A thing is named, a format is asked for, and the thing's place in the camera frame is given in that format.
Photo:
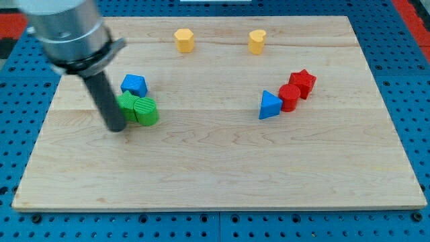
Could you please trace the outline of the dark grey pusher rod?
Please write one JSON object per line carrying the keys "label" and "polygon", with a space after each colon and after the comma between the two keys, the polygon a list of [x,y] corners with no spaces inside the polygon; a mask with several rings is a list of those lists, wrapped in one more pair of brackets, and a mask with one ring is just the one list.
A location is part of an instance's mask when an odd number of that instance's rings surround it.
{"label": "dark grey pusher rod", "polygon": [[112,132],[120,132],[125,129],[126,118],[117,103],[106,74],[102,71],[96,75],[85,77],[83,82],[93,98],[106,128]]}

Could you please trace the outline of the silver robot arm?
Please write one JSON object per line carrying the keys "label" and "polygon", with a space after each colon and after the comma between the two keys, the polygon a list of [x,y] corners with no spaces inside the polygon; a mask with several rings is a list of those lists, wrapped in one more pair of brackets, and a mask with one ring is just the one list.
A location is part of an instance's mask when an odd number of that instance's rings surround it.
{"label": "silver robot arm", "polygon": [[126,46],[114,40],[93,0],[16,0],[28,34],[42,45],[52,70],[82,78],[108,130],[120,132],[126,118],[104,69]]}

